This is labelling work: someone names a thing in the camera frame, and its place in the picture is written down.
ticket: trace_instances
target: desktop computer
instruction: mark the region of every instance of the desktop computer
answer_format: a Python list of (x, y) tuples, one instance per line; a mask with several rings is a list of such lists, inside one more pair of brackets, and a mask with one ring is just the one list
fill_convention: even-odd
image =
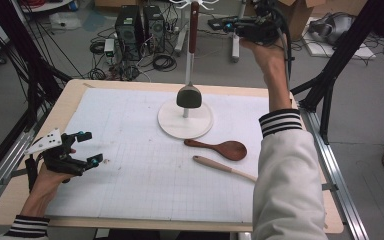
[(139, 61), (142, 58), (140, 49), (144, 43), (139, 6), (121, 6), (115, 22), (115, 31), (120, 44), (122, 60)]
[(143, 21), (145, 39), (150, 53), (162, 53), (165, 51), (165, 21), (158, 6), (143, 6)]

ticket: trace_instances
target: black pole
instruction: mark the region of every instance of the black pole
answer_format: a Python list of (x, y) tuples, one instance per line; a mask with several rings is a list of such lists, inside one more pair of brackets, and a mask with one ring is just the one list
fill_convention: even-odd
[(384, 0), (368, 0), (319, 76), (291, 90), (293, 94), (297, 94), (311, 88), (300, 101), (300, 107), (310, 112), (315, 112), (324, 98), (320, 133), (326, 144), (335, 81), (381, 16), (384, 16)]

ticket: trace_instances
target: white sleeve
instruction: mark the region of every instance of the white sleeve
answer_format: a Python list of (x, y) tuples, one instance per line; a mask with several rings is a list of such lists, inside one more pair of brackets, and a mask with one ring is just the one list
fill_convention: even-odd
[(17, 215), (0, 240), (48, 240), (48, 218)]
[(269, 113), (260, 125), (252, 239), (327, 239), (317, 152), (299, 111)]

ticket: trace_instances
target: black and white striped cuff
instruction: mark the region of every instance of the black and white striped cuff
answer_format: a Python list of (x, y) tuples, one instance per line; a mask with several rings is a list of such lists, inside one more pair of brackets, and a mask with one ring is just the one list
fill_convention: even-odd
[(262, 116), (259, 121), (263, 138), (280, 131), (302, 129), (298, 109), (277, 110)]
[(47, 236), (49, 219), (17, 215), (11, 228), (4, 236), (20, 238), (41, 238)]

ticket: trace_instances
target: wooden table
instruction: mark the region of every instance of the wooden table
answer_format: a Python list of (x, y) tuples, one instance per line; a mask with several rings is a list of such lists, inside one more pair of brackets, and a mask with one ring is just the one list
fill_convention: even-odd
[[(138, 82), (112, 82), (93, 80), (72, 80), (65, 87), (63, 93), (47, 117), (37, 136), (43, 136), (58, 127), (64, 131), (73, 113), (77, 109), (83, 93), (88, 88), (125, 89), (141, 91), (172, 91), (177, 92), (182, 85), (138, 83)], [(198, 86), (202, 94), (225, 94), (238, 96), (253, 96), (268, 98), (267, 89)], [(322, 182), (325, 177), (320, 169)], [(27, 176), (19, 176), (11, 179), (4, 193), (0, 197), (0, 225), (11, 225), (16, 214), (28, 196)], [(326, 233), (340, 233), (343, 231), (342, 220), (329, 191), (323, 192), (326, 209)], [(93, 227), (93, 228), (135, 228), (135, 229), (160, 229), (160, 230), (202, 230), (202, 231), (228, 231), (251, 232), (250, 223), (218, 223), (218, 222), (186, 222), (186, 221), (162, 221), (162, 220), (132, 220), (109, 218), (80, 218), (80, 217), (52, 217), (50, 226), (64, 227)]]

